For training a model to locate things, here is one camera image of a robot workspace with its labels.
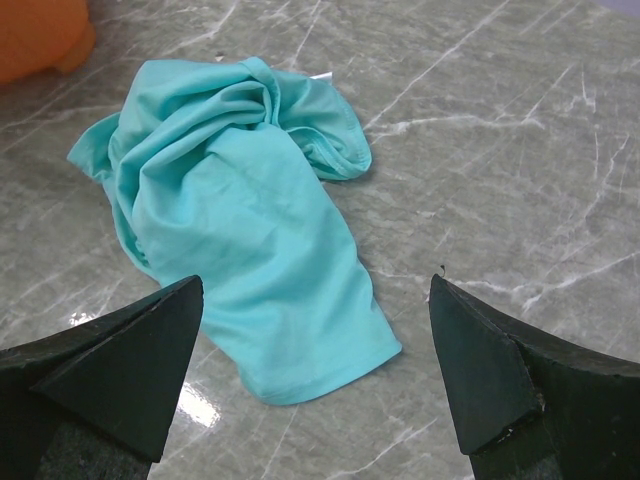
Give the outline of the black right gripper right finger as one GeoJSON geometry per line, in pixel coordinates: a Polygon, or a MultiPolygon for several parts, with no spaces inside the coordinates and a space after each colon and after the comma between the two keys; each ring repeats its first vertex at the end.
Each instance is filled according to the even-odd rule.
{"type": "Polygon", "coordinates": [[[638,364],[546,333],[439,275],[429,313],[475,478],[638,478],[638,364]]]}

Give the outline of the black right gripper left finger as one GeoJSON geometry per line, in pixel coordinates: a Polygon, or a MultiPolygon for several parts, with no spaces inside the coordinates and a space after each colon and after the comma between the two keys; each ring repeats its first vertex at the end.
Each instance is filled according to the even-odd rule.
{"type": "Polygon", "coordinates": [[[184,278],[1,353],[4,479],[145,479],[161,460],[203,312],[184,278]]]}

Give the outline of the teal t shirt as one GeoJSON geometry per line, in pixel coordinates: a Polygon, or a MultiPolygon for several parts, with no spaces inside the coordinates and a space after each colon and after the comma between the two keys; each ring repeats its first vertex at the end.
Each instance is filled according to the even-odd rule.
{"type": "Polygon", "coordinates": [[[372,163],[329,81],[257,57],[150,60],[68,158],[104,189],[141,271],[200,277],[202,331],[262,402],[316,399],[401,352],[324,187],[372,163]]]}

